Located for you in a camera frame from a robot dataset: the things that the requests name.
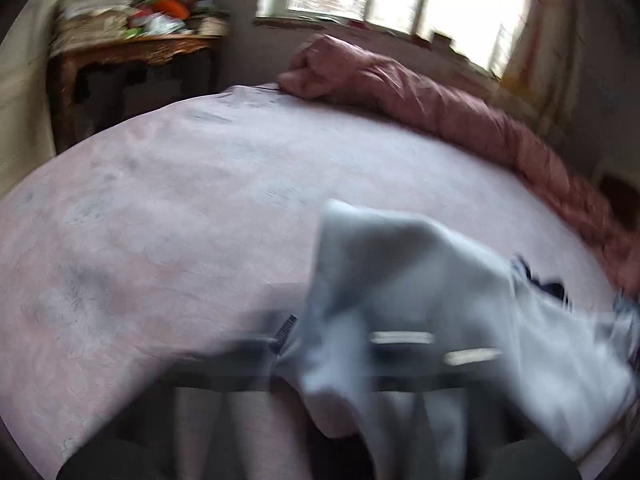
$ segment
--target bedsheet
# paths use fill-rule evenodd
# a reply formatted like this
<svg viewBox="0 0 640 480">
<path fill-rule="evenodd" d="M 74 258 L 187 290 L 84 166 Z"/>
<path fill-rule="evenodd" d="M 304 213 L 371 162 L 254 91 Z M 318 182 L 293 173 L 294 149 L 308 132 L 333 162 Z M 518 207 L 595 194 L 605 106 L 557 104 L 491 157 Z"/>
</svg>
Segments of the bedsheet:
<svg viewBox="0 0 640 480">
<path fill-rule="evenodd" d="M 425 214 L 561 276 L 577 308 L 611 308 L 589 248 L 503 168 L 272 89 L 169 105 L 72 147 L 0 202 L 0 416 L 44 479 L 154 356 L 218 348 L 267 286 L 308 282 L 332 198 Z M 239 397 L 251 477 L 310 478 L 277 399 Z"/>
</svg>

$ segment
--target pink duvet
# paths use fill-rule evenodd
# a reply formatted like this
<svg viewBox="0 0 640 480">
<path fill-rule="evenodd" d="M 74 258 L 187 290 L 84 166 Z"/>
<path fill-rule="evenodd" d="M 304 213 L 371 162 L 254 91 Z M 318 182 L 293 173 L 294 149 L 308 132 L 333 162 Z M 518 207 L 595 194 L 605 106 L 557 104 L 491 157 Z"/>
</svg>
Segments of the pink duvet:
<svg viewBox="0 0 640 480">
<path fill-rule="evenodd" d="M 616 286 L 629 295 L 640 292 L 640 234 L 618 224 L 607 200 L 586 179 L 502 111 L 395 59 L 324 35 L 294 54 L 278 82 L 285 92 L 304 99 L 324 97 L 378 109 L 508 168 L 576 230 Z"/>
</svg>

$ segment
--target wooden side table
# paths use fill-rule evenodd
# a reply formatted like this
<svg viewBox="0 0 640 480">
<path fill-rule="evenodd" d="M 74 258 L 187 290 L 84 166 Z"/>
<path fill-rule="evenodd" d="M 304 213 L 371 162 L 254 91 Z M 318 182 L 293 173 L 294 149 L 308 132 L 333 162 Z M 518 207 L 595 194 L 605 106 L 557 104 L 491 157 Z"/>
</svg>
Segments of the wooden side table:
<svg viewBox="0 0 640 480">
<path fill-rule="evenodd" d="M 143 61 L 149 66 L 169 63 L 177 54 L 192 54 L 202 50 L 210 53 L 210 73 L 207 88 L 187 97 L 214 93 L 220 68 L 221 36 L 143 36 L 132 40 L 117 40 L 65 50 L 49 61 L 47 92 L 51 105 L 51 122 L 56 151 L 62 153 L 84 137 L 74 126 L 73 108 L 78 72 L 92 63 L 123 64 Z"/>
</svg>

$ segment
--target clutter on table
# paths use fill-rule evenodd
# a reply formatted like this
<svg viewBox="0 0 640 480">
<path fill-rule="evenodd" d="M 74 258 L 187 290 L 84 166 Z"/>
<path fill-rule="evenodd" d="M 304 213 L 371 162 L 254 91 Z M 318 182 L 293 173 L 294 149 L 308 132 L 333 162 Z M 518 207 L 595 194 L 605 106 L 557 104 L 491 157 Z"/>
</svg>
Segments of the clutter on table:
<svg viewBox="0 0 640 480">
<path fill-rule="evenodd" d="M 212 0 L 60 0 L 52 56 L 140 36 L 226 36 L 228 17 Z"/>
</svg>

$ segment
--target clothing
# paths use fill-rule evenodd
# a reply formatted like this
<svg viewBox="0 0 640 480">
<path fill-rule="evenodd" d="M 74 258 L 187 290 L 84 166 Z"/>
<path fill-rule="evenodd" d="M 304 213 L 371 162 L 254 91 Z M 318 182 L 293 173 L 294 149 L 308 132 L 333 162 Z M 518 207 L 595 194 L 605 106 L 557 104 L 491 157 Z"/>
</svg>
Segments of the clothing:
<svg viewBox="0 0 640 480">
<path fill-rule="evenodd" d="M 564 290 L 564 285 L 562 284 L 562 282 L 540 282 L 537 277 L 532 275 L 529 264 L 524 260 L 522 256 L 516 256 L 511 261 L 511 265 L 517 272 L 519 272 L 524 278 L 527 278 L 537 288 L 539 288 L 543 292 L 546 292 L 547 294 L 552 295 L 557 300 L 562 301 L 562 305 L 565 308 L 571 311 L 574 309 L 573 304 L 569 300 L 569 297 Z"/>
<path fill-rule="evenodd" d="M 640 306 L 637 301 L 625 298 L 618 292 L 613 302 L 613 311 L 613 316 L 609 316 L 608 320 L 604 319 L 600 329 L 607 333 L 637 377 L 640 364 Z"/>
<path fill-rule="evenodd" d="M 326 436 L 359 432 L 376 477 L 386 480 L 395 474 L 411 402 L 407 394 L 372 392 L 371 334 L 430 333 L 444 351 L 498 349 L 491 380 L 576 458 L 636 398 L 632 371 L 597 327 L 559 308 L 498 254 L 436 222 L 331 202 L 306 310 L 276 373 L 299 391 Z M 463 402 L 456 390 L 425 401 L 440 471 L 460 478 Z"/>
</svg>

